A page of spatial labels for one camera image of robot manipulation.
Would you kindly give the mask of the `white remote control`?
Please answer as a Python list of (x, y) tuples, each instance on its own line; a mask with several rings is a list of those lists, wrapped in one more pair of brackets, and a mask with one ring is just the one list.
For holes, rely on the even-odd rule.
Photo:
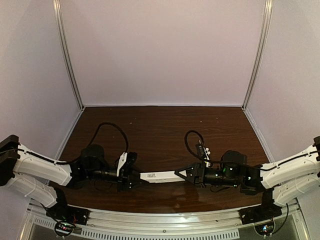
[(150, 184), (183, 182), (184, 179), (177, 176), (174, 171), (142, 172), (140, 179)]

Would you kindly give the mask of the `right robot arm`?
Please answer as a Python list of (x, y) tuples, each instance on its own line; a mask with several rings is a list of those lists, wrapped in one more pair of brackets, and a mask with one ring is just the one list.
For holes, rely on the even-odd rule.
[(285, 159), (256, 166), (247, 165), (247, 156), (238, 151), (226, 151), (217, 167), (207, 157), (207, 149), (196, 145), (198, 158), (185, 168), (175, 170), (175, 175), (201, 188), (240, 188), (245, 195), (263, 193), (264, 204), (283, 207), (289, 201), (320, 185), (320, 138), (300, 153)]

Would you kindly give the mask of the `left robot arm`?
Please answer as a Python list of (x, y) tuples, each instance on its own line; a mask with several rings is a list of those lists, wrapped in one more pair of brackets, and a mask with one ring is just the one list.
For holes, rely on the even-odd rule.
[(69, 189), (80, 189), (88, 181), (106, 181), (116, 184), (117, 190), (122, 191), (133, 181), (140, 180), (134, 167), (137, 158), (136, 152), (125, 151), (118, 158), (117, 167), (112, 167), (105, 160), (104, 148), (91, 144), (73, 161), (55, 160), (30, 150), (12, 134), (0, 143), (0, 184), (38, 201), (48, 216), (67, 220), (74, 213), (64, 192), (37, 178)]

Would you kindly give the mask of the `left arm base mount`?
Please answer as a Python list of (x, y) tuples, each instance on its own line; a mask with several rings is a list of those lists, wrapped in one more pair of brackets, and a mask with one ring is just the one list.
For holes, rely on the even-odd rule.
[(44, 207), (44, 210), (55, 221), (54, 232), (63, 239), (70, 236), (78, 225), (85, 226), (90, 214), (88, 209), (73, 206)]

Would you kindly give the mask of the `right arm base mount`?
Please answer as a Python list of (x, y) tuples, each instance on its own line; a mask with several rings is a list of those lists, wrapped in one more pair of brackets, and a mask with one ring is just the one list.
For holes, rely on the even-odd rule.
[(273, 235), (275, 230), (275, 217), (282, 215), (282, 208), (276, 205), (257, 205), (242, 208), (238, 211), (243, 225), (253, 224), (255, 232), (262, 237)]

